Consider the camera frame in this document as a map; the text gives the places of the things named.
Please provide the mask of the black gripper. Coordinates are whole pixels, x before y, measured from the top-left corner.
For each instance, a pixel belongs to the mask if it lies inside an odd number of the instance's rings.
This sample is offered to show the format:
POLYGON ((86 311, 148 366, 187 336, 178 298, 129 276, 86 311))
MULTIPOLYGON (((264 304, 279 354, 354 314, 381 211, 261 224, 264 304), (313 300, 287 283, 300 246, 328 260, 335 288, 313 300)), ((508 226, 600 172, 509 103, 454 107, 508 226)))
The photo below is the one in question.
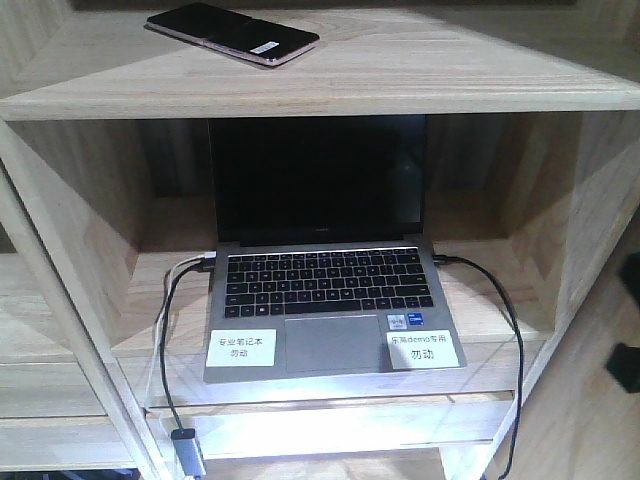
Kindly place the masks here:
MULTIPOLYGON (((625 289, 639 306, 639 253, 624 260, 619 278, 625 289)), ((606 363, 606 370, 627 393, 639 392, 639 347, 617 343, 606 363)))

